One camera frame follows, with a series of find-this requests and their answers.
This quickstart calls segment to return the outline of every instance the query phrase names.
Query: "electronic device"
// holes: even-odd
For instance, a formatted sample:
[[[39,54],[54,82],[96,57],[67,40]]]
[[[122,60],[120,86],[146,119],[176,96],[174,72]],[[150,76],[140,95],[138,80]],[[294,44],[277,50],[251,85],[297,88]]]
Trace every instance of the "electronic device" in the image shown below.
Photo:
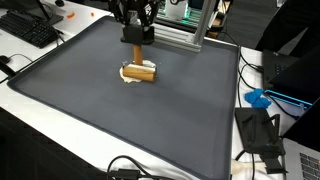
[[[270,117],[264,108],[236,108],[235,118],[244,151],[259,154],[268,174],[286,173],[278,160],[286,153],[279,138],[280,115]]]
[[[271,98],[305,109],[320,96],[320,62],[315,48],[298,59],[270,51],[262,53],[263,87]]]
[[[2,0],[0,7],[9,10],[26,11],[50,25],[63,19],[63,16],[55,14],[49,5],[42,4],[40,0]]]
[[[36,46],[43,48],[58,38],[56,30],[32,15],[10,10],[0,18],[0,29]]]
[[[10,62],[10,59],[7,56],[0,56],[0,62],[8,64]]]
[[[286,179],[320,178],[320,98],[283,135]]]

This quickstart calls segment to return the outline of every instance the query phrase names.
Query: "white table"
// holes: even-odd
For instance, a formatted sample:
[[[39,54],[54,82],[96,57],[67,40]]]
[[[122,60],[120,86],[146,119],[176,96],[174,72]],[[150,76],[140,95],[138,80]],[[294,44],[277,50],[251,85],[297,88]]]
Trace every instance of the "white table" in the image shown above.
[[[100,17],[110,15],[110,13],[107,11],[90,8],[67,1],[65,1],[65,6],[62,8],[57,8],[54,5],[54,0],[47,0],[46,3],[52,6],[57,14],[64,16],[64,20],[55,24],[54,27],[61,30],[65,34],[63,37],[66,40],[81,32]],[[75,13],[75,16],[71,19],[66,18],[66,16],[72,12]],[[4,13],[5,10],[0,9],[0,15]],[[36,60],[56,47],[56,43],[54,42],[44,49],[38,49],[7,34],[2,30],[0,30],[0,42],[0,55],[10,56],[19,53],[28,56],[32,60]],[[242,53],[250,63],[257,65],[261,64],[260,52],[242,48]],[[9,63],[9,66],[14,70],[18,70],[29,63],[30,62],[25,58],[15,56]],[[261,75],[249,67],[244,70],[243,76],[252,86],[262,87]],[[5,78],[6,75],[0,72],[0,81]],[[247,88],[243,83],[241,83],[241,95],[243,96],[249,91],[251,91],[251,89]],[[128,155],[144,164],[147,167],[146,170],[151,174],[163,175],[176,179],[197,179],[189,173],[177,169],[171,164],[130,144],[120,141],[105,132],[102,132],[57,110],[14,92],[6,85],[6,83],[0,84],[0,92],[0,106],[2,108],[100,169],[106,169],[109,162],[114,157],[118,155]],[[246,107],[250,106],[243,100],[243,98],[242,105]],[[282,105],[285,109],[288,109],[288,111],[293,114],[301,113],[298,108],[286,104]],[[294,122],[291,118],[280,112],[279,109],[274,105],[268,109],[268,112],[270,115],[275,113],[281,114],[281,132],[284,132],[286,129],[288,129],[290,124]],[[232,158],[235,158],[242,149],[243,147],[239,132],[236,123],[234,123]],[[251,155],[244,154],[241,158],[241,161],[251,162]],[[127,160],[118,160],[113,167],[133,168],[134,166]],[[251,175],[252,171],[246,170],[234,175],[233,179],[250,179]],[[282,175],[266,175],[266,173],[263,171],[257,171],[256,179],[282,179]]]

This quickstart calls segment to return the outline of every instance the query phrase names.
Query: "cable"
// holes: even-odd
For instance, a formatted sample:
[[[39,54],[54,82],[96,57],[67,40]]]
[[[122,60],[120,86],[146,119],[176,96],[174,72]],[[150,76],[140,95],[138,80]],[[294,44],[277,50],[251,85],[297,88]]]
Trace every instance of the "cable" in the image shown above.
[[[262,66],[258,66],[258,65],[255,65],[255,64],[248,63],[248,61],[242,55],[241,48],[240,48],[240,57],[244,61],[244,63],[248,64],[252,69],[254,69],[254,70],[256,70],[256,71],[258,71],[260,73],[263,73],[263,67]]]
[[[239,69],[238,69],[238,73],[239,73],[239,75],[240,75],[240,77],[239,78],[241,78],[241,80],[244,82],[244,84],[246,85],[246,86],[248,86],[250,89],[256,89],[255,87],[253,87],[253,86],[250,86],[248,83],[247,83],[247,81],[243,78],[243,76],[242,76],[242,72],[243,72],[243,70],[244,70],[244,68],[246,67],[246,66],[249,66],[250,64],[245,64],[243,67],[242,67],[242,69],[241,69],[241,71],[239,72]]]
[[[254,180],[254,176],[255,176],[255,173],[256,173],[256,167],[255,167],[255,163],[254,163],[253,154],[251,154],[251,157],[252,157],[252,180]]]
[[[242,151],[236,156],[236,158],[235,158],[234,160],[239,161],[239,159],[241,158],[241,156],[242,156],[245,152],[246,152],[245,150],[242,150]]]
[[[227,14],[226,1],[222,0],[222,6],[224,7],[224,14]],[[225,32],[228,33],[228,18],[226,19],[225,27],[226,27]],[[227,34],[224,34],[224,37],[222,38],[223,41],[226,38],[226,36],[227,36]]]
[[[226,34],[227,36],[229,36],[229,38],[233,41],[233,43],[234,43],[235,45],[237,45],[238,47],[240,47],[240,46],[238,45],[238,43],[229,35],[229,33],[227,33],[227,32],[220,32],[220,33]]]
[[[22,56],[22,57],[28,59],[30,62],[33,62],[30,58],[28,58],[27,56],[25,56],[25,55],[23,55],[23,54],[14,54],[14,55],[10,56],[9,59],[11,59],[11,58],[14,57],[14,56]]]
[[[163,177],[163,176],[150,176],[150,175],[141,175],[141,178],[151,178],[151,179],[163,179],[163,180],[174,180],[171,178]]]
[[[283,107],[282,107],[275,99],[273,99],[272,97],[270,97],[267,93],[263,93],[263,95],[264,95],[265,97],[268,97],[269,99],[271,99],[271,100],[279,107],[279,109],[280,109],[283,113],[285,113],[286,115],[292,117],[292,118],[295,119],[295,120],[298,120],[298,119],[300,118],[300,116],[292,115],[292,114],[288,113],[286,110],[284,110]]]
[[[57,35],[56,43],[57,43],[57,47],[59,47],[60,46],[59,45],[59,37],[60,37],[60,35],[59,35],[58,31],[53,26],[52,26],[52,28],[53,28],[54,32],[56,33],[56,35]]]
[[[0,84],[2,84],[3,82],[5,82],[6,80],[8,80],[8,77],[6,77],[4,80],[0,81]]]
[[[140,171],[142,171],[145,175],[140,175],[139,178],[152,178],[152,179],[156,179],[156,180],[160,180],[160,179],[163,179],[163,180],[173,180],[171,178],[168,178],[168,177],[163,177],[163,176],[153,176],[151,175],[150,173],[148,173],[146,170],[144,170],[140,164],[135,160],[133,159],[132,157],[130,156],[126,156],[126,155],[121,155],[121,156],[118,156],[118,157],[115,157],[110,163],[109,163],[109,166],[108,166],[108,169],[107,169],[107,173],[110,173],[110,169],[111,169],[111,166],[112,164],[118,160],[118,159],[127,159],[129,161],[131,161]]]
[[[109,166],[108,166],[107,172],[110,172],[111,166],[112,166],[112,164],[113,164],[116,160],[122,159],[122,158],[123,158],[123,159],[128,159],[128,160],[131,161],[137,168],[139,168],[144,174],[151,176],[151,174],[148,173],[146,170],[144,170],[144,169],[139,165],[139,163],[138,163],[135,159],[133,159],[133,158],[130,157],[130,156],[126,156],[126,155],[121,155],[121,156],[115,157],[115,158],[110,162],[110,164],[109,164]]]

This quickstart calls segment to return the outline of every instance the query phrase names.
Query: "wooden block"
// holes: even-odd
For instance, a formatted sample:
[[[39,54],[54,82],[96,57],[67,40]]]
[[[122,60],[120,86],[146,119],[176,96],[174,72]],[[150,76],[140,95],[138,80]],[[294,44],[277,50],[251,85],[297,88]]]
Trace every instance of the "wooden block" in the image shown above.
[[[126,77],[154,82],[156,70],[154,68],[130,64],[123,67],[122,74]]]
[[[133,45],[133,58],[134,58],[135,65],[139,65],[139,66],[143,65],[141,46]]]

